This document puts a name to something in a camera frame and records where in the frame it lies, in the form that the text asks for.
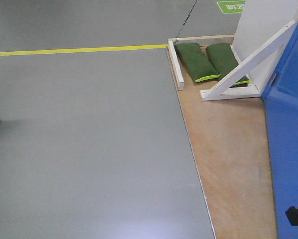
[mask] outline blue cabinet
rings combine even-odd
[[[298,26],[264,96],[279,239],[298,239],[285,211],[298,208]]]

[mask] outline green floor sign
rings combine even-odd
[[[241,1],[217,1],[223,14],[241,13],[244,8],[245,0]]]

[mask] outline white wooden frame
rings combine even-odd
[[[244,61],[240,62],[239,56],[232,46],[232,51],[235,54],[239,65],[233,69],[227,76],[209,90],[200,91],[203,101],[209,100],[223,100],[223,99],[236,99],[259,97],[263,89],[251,83],[246,87],[230,88],[244,75],[249,73],[262,61],[268,58],[271,54],[276,52],[279,48],[287,44],[290,35],[295,27],[295,21],[291,20],[287,25],[282,27],[276,34],[269,38],[262,46],[255,50]],[[168,53],[170,55],[170,66],[174,71],[175,81],[177,82],[178,89],[183,90],[184,80],[180,68],[178,58],[174,49],[175,44],[196,42],[200,46],[208,46],[214,43],[232,43],[234,35],[221,35],[221,36],[204,36],[204,37],[189,37],[189,38],[173,38],[168,40]]]

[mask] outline green cushion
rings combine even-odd
[[[220,76],[197,43],[182,43],[174,47],[195,82],[216,79]]]
[[[229,74],[239,63],[234,57],[231,45],[228,43],[217,43],[206,48],[209,61],[214,68],[221,74],[218,80],[223,79]],[[250,80],[244,76],[233,86],[249,83]]]

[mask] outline yellow tape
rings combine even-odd
[[[44,54],[58,54],[58,53],[97,52],[97,51],[131,51],[131,50],[145,50],[145,49],[161,49],[166,47],[167,47],[167,44],[139,45],[139,46],[111,46],[111,47],[74,48],[74,49],[52,49],[52,50],[35,50],[35,51],[7,51],[7,52],[0,52],[0,56],[44,55]]]

